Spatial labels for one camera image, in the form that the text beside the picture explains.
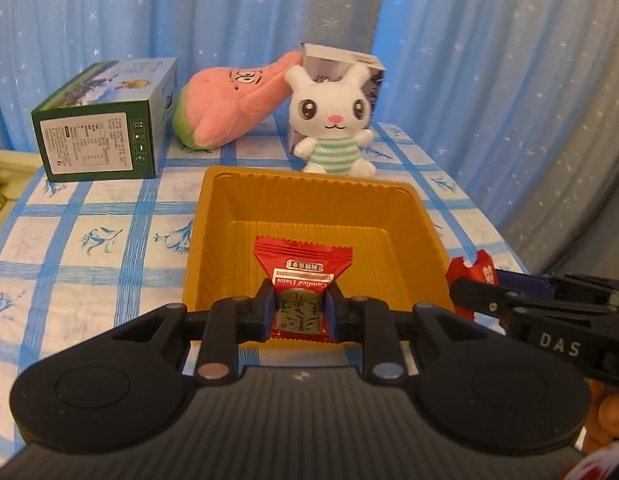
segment rabbit eye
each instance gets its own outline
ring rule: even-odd
[[[311,99],[304,99],[299,104],[299,110],[301,112],[301,115],[307,120],[310,120],[312,117],[316,115],[317,108],[318,107],[316,103],[312,101]]]
[[[365,114],[365,103],[362,99],[357,99],[353,102],[353,115],[357,119],[363,119],[363,115]]]

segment fingernail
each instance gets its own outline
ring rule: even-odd
[[[613,426],[619,423],[619,397],[608,397],[603,400],[599,410],[599,417],[603,424]]]

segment green striped shirt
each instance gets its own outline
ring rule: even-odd
[[[353,137],[335,137],[318,139],[309,162],[325,168],[328,173],[348,173],[360,156],[361,150]]]

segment table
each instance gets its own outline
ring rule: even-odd
[[[458,184],[403,130],[373,127],[377,136],[365,156],[377,166],[377,177],[414,186],[450,256],[473,260],[484,248],[496,266],[523,269]],[[8,407],[20,371],[180,301],[206,168],[300,170],[304,162],[285,144],[268,117],[218,150],[195,152],[172,140],[162,175],[153,180],[53,184],[42,170],[35,175],[0,233],[0,464],[22,446]],[[242,365],[359,365],[361,352],[355,345],[302,345],[286,352],[248,346],[239,358]]]

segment rabbit ear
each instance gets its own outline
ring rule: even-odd
[[[296,92],[303,86],[312,84],[314,81],[305,72],[302,66],[294,65],[287,72],[285,72],[285,81],[292,88],[292,92]]]
[[[369,68],[363,63],[354,63],[345,75],[341,78],[341,81],[349,81],[356,83],[359,88],[362,88],[365,82],[371,77]]]

